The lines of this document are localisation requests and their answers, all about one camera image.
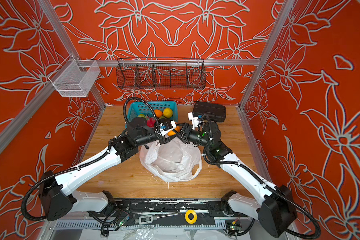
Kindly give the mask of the pink dragon fruit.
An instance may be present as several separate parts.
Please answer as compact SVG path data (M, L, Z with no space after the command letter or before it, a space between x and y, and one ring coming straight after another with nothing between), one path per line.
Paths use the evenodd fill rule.
M155 128L156 127L156 120L154 119L154 118L152 118L152 117L148 117L147 118L147 126L149 127L149 128Z

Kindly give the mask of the white plastic bag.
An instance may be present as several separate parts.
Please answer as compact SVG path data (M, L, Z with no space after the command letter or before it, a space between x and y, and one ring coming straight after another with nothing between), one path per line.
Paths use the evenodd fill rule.
M140 149L141 164L154 176L166 183L188 182L196 178L203 168L198 147L182 143L179 139L161 145L158 141Z

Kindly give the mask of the orange fruit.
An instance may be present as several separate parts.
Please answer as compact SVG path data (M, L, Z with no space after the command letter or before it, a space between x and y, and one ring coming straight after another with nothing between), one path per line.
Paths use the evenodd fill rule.
M172 130L172 131L169 131L168 133L167 133L167 136L174 136L176 133L179 133L181 131L181 127L180 126L177 126L174 130Z
M161 110L154 110L155 116L159 119L163 116L163 112Z

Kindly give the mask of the yellow lemon fruit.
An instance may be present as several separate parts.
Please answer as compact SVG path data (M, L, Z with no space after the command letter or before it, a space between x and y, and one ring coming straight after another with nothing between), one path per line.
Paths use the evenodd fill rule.
M163 117L170 119L173 116L174 112L170 108L166 108L163 110Z

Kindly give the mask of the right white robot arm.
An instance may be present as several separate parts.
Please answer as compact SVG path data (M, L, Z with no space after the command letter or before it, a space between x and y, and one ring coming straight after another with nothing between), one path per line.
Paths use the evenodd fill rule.
M208 115L188 114L191 125L182 126L179 138L183 143L203 147L202 157L209 165L215 165L234 177L243 185L255 201L249 203L238 193L227 194L229 208L235 213L242 213L257 220L263 229L272 237L278 238L283 233L292 236L315 240L321 235L317 220L302 206L294 202L291 191L284 185L278 187L261 177L221 140L221 132L216 122ZM312 234L301 234L289 229L297 219L297 213L303 213L313 224Z

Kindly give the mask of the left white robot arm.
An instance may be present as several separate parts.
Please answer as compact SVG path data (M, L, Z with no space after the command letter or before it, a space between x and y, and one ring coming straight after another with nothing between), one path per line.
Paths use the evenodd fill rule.
M130 101L140 102L150 110L155 121L153 127L147 125L145 118L128 118L127 105ZM123 117L127 127L119 136L110 139L107 147L98 154L66 170L43 174L41 180L24 195L21 214L25 219L34 222L54 221L70 212L102 212L111 208L114 199L109 192L82 193L78 188L103 171L130 159L138 153L140 146L155 141L160 144L169 143L172 138L168 137L168 133L176 128L173 120L160 123L153 107L138 97L130 97L125 101ZM27 209L28 200L34 191L38 191L45 213L40 217L32 216Z

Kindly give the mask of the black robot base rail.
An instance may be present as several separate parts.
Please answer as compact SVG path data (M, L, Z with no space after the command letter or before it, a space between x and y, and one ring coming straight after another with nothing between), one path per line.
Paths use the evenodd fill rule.
M185 220L187 210L197 213L197 221ZM155 228L217 229L243 224L251 218L235 213L220 199L116 199L99 212L88 211L105 231L145 226Z

